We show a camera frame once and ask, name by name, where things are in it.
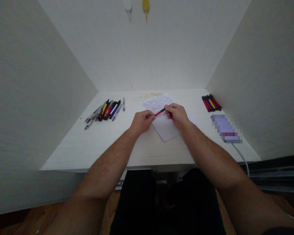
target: textured wallpaper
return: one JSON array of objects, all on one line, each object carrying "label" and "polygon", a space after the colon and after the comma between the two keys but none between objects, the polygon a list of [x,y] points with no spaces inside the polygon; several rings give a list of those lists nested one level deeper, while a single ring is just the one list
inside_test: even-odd
[{"label": "textured wallpaper", "polygon": [[294,1],[252,1],[207,90],[263,160],[294,155]]},{"label": "textured wallpaper", "polygon": [[99,91],[205,88],[251,0],[39,0]]},{"label": "textured wallpaper", "polygon": [[96,93],[36,0],[0,0],[0,213],[71,195],[76,174],[38,169]]}]

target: leg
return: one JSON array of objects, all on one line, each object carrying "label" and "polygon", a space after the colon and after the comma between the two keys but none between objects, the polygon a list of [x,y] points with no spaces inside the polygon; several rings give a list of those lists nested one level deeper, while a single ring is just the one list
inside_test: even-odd
[{"label": "leg", "polygon": [[172,218],[180,234],[224,234],[215,187],[199,169],[192,169],[169,192],[176,204]]},{"label": "leg", "polygon": [[150,170],[128,171],[110,234],[150,234],[156,216],[156,182]]}]

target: white paper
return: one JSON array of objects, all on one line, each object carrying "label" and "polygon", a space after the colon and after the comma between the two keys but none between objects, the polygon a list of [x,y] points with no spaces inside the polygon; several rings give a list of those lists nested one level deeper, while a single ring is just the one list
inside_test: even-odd
[{"label": "white paper", "polygon": [[[154,114],[158,113],[161,109],[164,108],[164,105],[170,105],[175,103],[168,94],[158,96],[154,99],[147,100],[142,102],[140,105],[144,110],[150,110]],[[175,127],[173,121],[167,118],[165,111],[156,116],[156,119],[153,121],[154,128],[164,141],[168,141],[173,137],[176,137],[180,134],[180,131]]]}]

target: desk surface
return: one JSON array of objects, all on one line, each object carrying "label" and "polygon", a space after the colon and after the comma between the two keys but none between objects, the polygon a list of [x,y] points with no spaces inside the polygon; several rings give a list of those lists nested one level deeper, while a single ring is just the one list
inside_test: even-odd
[{"label": "desk surface", "polygon": [[[195,120],[197,127],[206,136],[222,146],[236,161],[243,161],[232,144],[223,142],[215,127],[212,126],[211,114],[224,114],[224,112],[207,112],[201,100],[203,95],[209,94],[206,89],[99,92],[41,170],[89,169],[95,160],[130,127],[134,114],[142,111],[140,103],[165,93],[185,107],[187,114]],[[105,100],[120,100],[122,97],[125,97],[126,111],[120,111],[114,122],[111,120],[95,122],[88,130],[84,130],[85,118]],[[236,146],[247,161],[261,160],[244,138],[243,143],[236,144]],[[194,161],[181,135],[164,142],[151,125],[149,130],[136,141],[127,166],[172,164],[194,164]]]}]

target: yellow marker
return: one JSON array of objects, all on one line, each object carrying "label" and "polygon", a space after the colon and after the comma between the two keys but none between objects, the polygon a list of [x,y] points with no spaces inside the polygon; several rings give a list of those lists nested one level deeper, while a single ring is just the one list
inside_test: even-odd
[{"label": "yellow marker", "polygon": [[146,22],[147,22],[147,13],[149,11],[149,0],[143,0],[143,10],[146,14]]},{"label": "yellow marker", "polygon": [[211,103],[211,105],[213,106],[213,108],[216,108],[216,107],[213,105],[213,103],[211,102],[211,100],[209,100],[209,102]]}]

